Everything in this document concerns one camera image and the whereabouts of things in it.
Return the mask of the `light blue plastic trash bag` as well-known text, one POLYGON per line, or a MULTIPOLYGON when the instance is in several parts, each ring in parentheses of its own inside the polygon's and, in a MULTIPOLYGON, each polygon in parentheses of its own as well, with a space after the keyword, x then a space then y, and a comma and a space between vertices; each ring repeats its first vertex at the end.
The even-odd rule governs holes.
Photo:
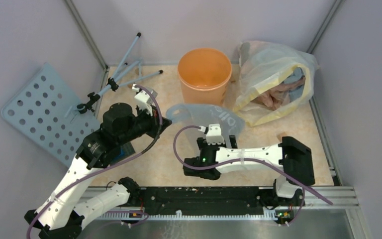
MULTIPOLYGON (((218 123, 227 147, 231 147, 229 136, 234 135, 238 138, 245 127, 243 119, 231 110, 217 105, 176 104, 167 109, 166 117, 176 124, 178 129, 188 125, 209 126, 218 123)), ((199 148, 196 140, 199 137, 204 137, 204 134, 195 128, 184 130, 178 137, 178 154, 182 158, 198 156, 199 148)))

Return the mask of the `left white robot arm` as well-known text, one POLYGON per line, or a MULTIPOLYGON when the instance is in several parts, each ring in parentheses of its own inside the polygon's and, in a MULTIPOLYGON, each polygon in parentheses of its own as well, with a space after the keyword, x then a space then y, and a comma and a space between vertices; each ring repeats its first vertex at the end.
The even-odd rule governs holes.
POLYGON ((42 239, 75 239, 110 209, 137 204, 140 188, 129 177, 85 202, 80 202, 80 198, 98 173, 115 167, 124 144, 143 135, 157 140, 171 123, 156 106, 142 110, 126 103, 113 104, 104 113, 100 128, 84 138, 67 173, 47 201, 25 214, 29 227, 39 229, 42 239))

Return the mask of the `large translucent white trash bag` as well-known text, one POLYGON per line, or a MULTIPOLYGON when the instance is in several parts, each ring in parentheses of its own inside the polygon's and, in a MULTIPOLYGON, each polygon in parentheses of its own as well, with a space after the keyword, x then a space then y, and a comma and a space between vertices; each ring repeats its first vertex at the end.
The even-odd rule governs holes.
POLYGON ((307 103, 314 94, 314 76, 318 69, 312 54, 289 46, 252 40, 238 46, 240 73, 237 80, 236 100, 232 110, 247 125, 257 126, 278 120, 307 103), (283 81, 305 77, 302 95, 289 104, 269 110, 252 100, 283 81))

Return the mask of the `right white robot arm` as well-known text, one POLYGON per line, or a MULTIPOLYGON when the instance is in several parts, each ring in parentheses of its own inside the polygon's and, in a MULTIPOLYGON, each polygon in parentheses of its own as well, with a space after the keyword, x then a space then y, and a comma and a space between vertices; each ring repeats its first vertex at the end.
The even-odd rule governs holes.
POLYGON ((294 137, 285 136, 278 144, 246 149, 208 144, 202 137, 197 144, 199 155, 184 159, 186 176, 218 180, 235 171, 270 169, 279 173, 272 191, 272 200, 278 205, 285 205, 298 190, 315 184, 311 149, 294 137))

